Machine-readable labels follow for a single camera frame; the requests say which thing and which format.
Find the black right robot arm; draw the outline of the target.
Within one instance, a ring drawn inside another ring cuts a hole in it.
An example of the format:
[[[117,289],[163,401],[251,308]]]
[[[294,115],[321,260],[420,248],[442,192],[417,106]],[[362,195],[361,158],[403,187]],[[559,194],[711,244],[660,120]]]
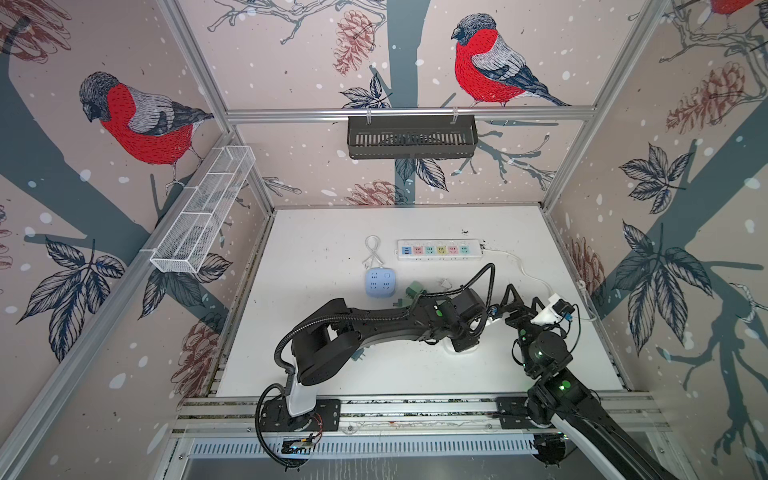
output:
[[[569,370],[574,346],[567,344],[565,323],[582,331],[578,305],[558,295],[543,304],[517,298],[498,309],[518,333],[520,364],[533,380],[527,392],[530,421],[565,434],[607,479],[672,479],[674,475],[647,453],[613,420],[596,392]]]

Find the blue square socket hub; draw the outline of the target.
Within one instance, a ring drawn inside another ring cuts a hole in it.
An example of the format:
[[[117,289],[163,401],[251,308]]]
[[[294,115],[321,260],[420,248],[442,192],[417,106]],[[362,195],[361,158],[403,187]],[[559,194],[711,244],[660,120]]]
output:
[[[396,293],[396,274],[390,268],[378,267],[366,271],[365,292],[372,298],[390,298]]]

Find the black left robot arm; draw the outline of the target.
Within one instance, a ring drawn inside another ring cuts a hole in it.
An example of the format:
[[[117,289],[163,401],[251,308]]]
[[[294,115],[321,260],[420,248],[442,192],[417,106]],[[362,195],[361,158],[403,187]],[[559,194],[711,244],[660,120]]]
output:
[[[263,424],[272,408],[285,428],[300,427],[323,418],[315,411],[316,398],[299,406],[308,388],[335,376],[360,349],[393,341],[423,342],[430,346],[450,340],[456,353],[479,344],[492,310],[496,267],[484,265],[466,284],[444,292],[420,291],[410,305],[383,310],[348,306],[344,299],[328,301],[293,327],[275,347],[275,364],[286,382],[268,385],[257,401],[254,428],[260,447],[286,471],[298,470],[305,460],[279,455],[268,446]]]

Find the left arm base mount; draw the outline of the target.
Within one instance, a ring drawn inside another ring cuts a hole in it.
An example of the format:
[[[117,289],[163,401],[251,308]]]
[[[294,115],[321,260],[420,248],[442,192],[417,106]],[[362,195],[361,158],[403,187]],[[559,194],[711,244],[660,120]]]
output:
[[[341,401],[339,399],[319,399],[309,412],[291,416],[286,399],[276,397],[263,402],[256,413],[256,420],[262,432],[336,432],[339,428],[340,416]]]

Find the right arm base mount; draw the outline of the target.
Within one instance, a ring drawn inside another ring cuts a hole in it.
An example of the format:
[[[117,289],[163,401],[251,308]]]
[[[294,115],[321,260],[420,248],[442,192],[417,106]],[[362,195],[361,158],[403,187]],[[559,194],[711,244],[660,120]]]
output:
[[[527,395],[500,396],[495,399],[493,417],[500,421],[502,429],[522,430],[538,428],[531,418]]]

